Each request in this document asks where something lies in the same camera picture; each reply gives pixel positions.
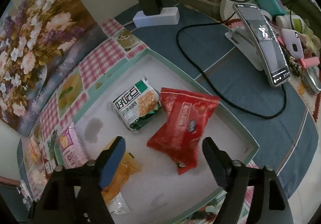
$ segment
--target charger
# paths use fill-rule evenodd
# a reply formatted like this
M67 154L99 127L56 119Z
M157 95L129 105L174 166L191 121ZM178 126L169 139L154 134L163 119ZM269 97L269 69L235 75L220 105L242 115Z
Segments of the charger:
M162 0L138 0L146 16L159 15L163 9Z

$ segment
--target smartphone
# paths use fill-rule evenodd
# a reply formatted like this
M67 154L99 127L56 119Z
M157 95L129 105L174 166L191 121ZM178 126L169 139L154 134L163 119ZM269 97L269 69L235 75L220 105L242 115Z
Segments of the smartphone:
M248 3L235 3L233 9L253 36L254 47L262 60L265 74L271 86L285 83L290 77L288 65L281 46L268 21L258 6Z

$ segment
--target yellow object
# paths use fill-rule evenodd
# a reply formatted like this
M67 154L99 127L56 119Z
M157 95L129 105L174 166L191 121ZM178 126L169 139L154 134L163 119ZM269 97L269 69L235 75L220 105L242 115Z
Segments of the yellow object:
M61 88L61 93L58 97L59 109L64 110L66 106L71 106L80 94L81 89L82 84L80 74L75 73L71 75Z
M28 144L29 154L32 159L32 161L37 164L41 158L41 152L39 149L38 144L35 141L34 136L30 138L29 144Z
M116 138L114 138L104 150L109 149ZM102 197L106 204L120 192L121 187L128 181L129 176L142 171L142 165L128 152L125 151L121 159L118 169L111 181L111 184L104 188Z

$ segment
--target plastic bag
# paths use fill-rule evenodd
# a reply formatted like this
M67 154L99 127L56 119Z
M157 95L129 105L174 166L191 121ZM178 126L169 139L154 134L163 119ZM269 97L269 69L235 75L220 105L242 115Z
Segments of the plastic bag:
M131 130L141 129L161 109L159 95L142 78L112 102L113 109Z
M109 149L115 138L105 147ZM134 158L131 153L125 151L121 159L117 171L109 186L102 191L104 202L108 204L120 192L121 187L128 181L129 176L142 171L141 164Z
M58 143L68 169L81 167L88 161L87 153L78 139L73 123L59 137Z
M160 101L167 122L147 142L147 146L166 153L183 174L198 165L198 142L219 104L219 97L184 90L162 88Z

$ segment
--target white power strip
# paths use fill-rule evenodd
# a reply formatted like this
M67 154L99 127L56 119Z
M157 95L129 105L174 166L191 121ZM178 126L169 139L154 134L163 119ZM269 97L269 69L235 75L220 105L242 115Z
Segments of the white power strip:
M153 16L145 16L142 11L139 11L133 21L136 27L176 25L179 22L179 9L177 7L163 8L159 15Z

